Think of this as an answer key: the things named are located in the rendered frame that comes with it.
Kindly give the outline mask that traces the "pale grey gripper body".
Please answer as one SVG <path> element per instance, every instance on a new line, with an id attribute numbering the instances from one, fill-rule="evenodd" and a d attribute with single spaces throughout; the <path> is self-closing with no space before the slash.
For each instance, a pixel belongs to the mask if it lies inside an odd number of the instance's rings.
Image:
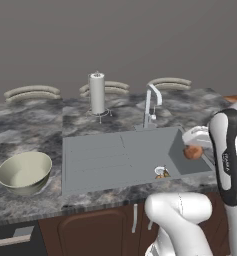
<path id="1" fill-rule="evenodd" d="M 206 126 L 195 126 L 182 135 L 185 145 L 211 147 L 209 131 Z"/>

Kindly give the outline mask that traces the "grey sink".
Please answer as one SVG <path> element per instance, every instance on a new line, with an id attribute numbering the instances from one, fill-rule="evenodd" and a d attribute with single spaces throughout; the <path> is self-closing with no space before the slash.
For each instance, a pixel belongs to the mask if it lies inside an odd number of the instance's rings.
<path id="1" fill-rule="evenodd" d="M 75 195 L 157 182 L 162 167 L 168 180 L 215 173 L 202 156 L 184 156 L 183 129 L 152 130 L 65 137 L 62 153 L 62 194 Z"/>

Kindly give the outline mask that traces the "pale green bowl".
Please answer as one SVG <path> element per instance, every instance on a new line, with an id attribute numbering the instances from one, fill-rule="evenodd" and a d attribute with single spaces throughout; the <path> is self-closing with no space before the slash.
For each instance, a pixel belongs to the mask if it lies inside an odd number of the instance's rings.
<path id="1" fill-rule="evenodd" d="M 40 191 L 52 169 L 51 158 L 42 152 L 23 152 L 0 165 L 0 184 L 8 191 L 28 196 Z"/>

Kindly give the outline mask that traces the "round brown-orange fruit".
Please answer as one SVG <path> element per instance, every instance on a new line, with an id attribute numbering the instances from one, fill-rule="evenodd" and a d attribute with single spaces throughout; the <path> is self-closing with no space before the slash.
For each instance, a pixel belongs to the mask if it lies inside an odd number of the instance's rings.
<path id="1" fill-rule="evenodd" d="M 187 145 L 184 149 L 184 155 L 187 159 L 198 159 L 202 154 L 203 149 L 201 146 Z"/>

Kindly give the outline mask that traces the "small white and brown food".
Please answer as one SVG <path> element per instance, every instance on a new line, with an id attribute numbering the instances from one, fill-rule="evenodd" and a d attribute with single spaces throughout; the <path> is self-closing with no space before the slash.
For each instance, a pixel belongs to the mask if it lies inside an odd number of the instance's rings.
<path id="1" fill-rule="evenodd" d="M 156 167 L 154 172 L 156 174 L 156 179 L 167 178 L 170 176 L 170 174 L 165 166 Z"/>

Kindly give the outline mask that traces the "silver tap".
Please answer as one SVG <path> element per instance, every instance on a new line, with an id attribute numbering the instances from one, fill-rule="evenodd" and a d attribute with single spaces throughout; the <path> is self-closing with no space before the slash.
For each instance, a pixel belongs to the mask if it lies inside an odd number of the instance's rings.
<path id="1" fill-rule="evenodd" d="M 155 113 L 150 113 L 150 105 L 151 105 L 151 95 L 154 94 L 156 96 L 156 105 L 162 105 L 162 94 L 161 92 L 153 85 L 147 85 L 147 93 L 145 100 L 145 111 L 144 111 L 144 122 L 143 127 L 147 129 L 149 125 L 152 124 L 152 121 L 156 119 Z"/>

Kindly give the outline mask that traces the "black dishwasher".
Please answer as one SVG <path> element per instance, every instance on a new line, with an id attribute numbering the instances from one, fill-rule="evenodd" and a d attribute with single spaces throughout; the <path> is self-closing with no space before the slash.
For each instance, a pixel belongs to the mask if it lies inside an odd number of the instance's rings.
<path id="1" fill-rule="evenodd" d="M 47 256 L 38 222 L 1 225 L 0 256 Z"/>

